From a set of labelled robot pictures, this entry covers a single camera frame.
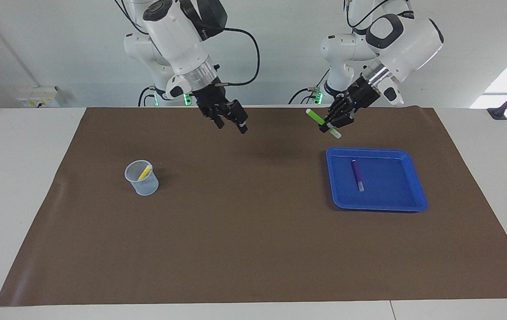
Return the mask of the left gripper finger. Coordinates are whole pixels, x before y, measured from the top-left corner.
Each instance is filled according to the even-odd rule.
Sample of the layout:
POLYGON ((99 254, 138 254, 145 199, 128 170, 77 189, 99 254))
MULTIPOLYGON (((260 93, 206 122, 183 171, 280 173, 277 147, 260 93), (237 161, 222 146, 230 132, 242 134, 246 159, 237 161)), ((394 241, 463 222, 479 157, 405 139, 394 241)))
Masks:
POLYGON ((319 125, 319 130, 322 133, 326 133, 330 129, 333 128, 338 129, 342 128, 343 126, 350 125, 354 122, 354 114, 355 114, 354 109, 351 110, 338 109, 335 111, 333 111, 333 109, 328 109, 327 116, 323 120, 324 121, 323 124, 319 125))
POLYGON ((349 93, 338 95, 328 109, 325 126, 347 126, 352 124, 352 97, 349 93))

